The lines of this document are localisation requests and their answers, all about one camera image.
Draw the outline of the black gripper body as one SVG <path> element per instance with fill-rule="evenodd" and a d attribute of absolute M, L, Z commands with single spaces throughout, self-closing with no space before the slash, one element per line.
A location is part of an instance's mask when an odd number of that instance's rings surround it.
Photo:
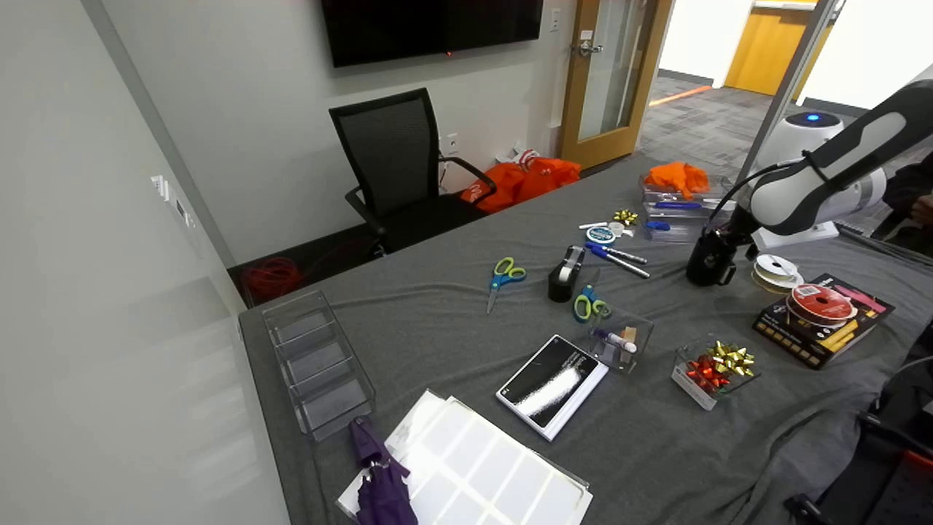
<path fill-rule="evenodd" d="M 745 249 L 745 257 L 755 259 L 757 257 L 757 249 L 752 243 L 755 231 L 757 231 L 757 219 L 749 209 L 733 206 L 732 219 L 719 228 L 719 259 L 732 262 L 736 249 Z"/>

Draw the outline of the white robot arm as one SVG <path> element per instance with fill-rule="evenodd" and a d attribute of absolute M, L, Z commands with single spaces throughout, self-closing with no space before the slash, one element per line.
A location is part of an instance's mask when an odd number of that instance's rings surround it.
<path fill-rule="evenodd" d="M 933 78 L 914 78 L 851 120 L 819 149 L 760 173 L 723 228 L 723 257 L 733 259 L 755 231 L 800 233 L 831 219 L 828 202 L 933 133 Z"/>

